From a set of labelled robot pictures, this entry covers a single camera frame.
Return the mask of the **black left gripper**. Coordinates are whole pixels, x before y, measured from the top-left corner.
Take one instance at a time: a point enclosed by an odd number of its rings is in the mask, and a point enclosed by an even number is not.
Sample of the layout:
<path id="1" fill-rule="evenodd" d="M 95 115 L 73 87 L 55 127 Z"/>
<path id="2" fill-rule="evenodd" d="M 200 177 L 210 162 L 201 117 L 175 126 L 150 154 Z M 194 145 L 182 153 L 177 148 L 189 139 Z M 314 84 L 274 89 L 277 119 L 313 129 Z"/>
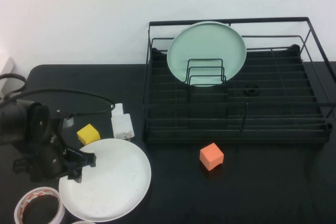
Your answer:
<path id="1" fill-rule="evenodd" d="M 25 171 L 32 181 L 59 179 L 82 181 L 82 167 L 96 166 L 96 155 L 67 145 L 61 134 L 64 119 L 51 118 L 39 103 L 14 103 L 16 121 L 13 146 L 23 161 L 14 161 L 15 172 Z"/>

